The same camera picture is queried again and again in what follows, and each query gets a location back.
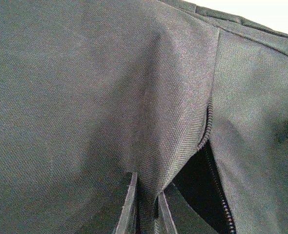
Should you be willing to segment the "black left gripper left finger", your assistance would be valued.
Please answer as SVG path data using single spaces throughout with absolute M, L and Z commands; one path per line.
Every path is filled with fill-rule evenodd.
M 137 232 L 136 172 L 126 173 L 109 200 L 84 224 L 78 234 L 135 234 Z

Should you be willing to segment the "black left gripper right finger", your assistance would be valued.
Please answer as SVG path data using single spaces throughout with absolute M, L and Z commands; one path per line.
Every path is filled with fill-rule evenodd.
M 186 202 L 173 183 L 158 195 L 160 234 L 215 234 L 217 233 Z

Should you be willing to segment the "black backpack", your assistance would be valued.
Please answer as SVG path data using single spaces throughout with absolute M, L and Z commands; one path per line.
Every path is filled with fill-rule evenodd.
M 124 175 L 222 234 L 288 234 L 288 34 L 182 0 L 0 0 L 0 234 L 75 234 Z

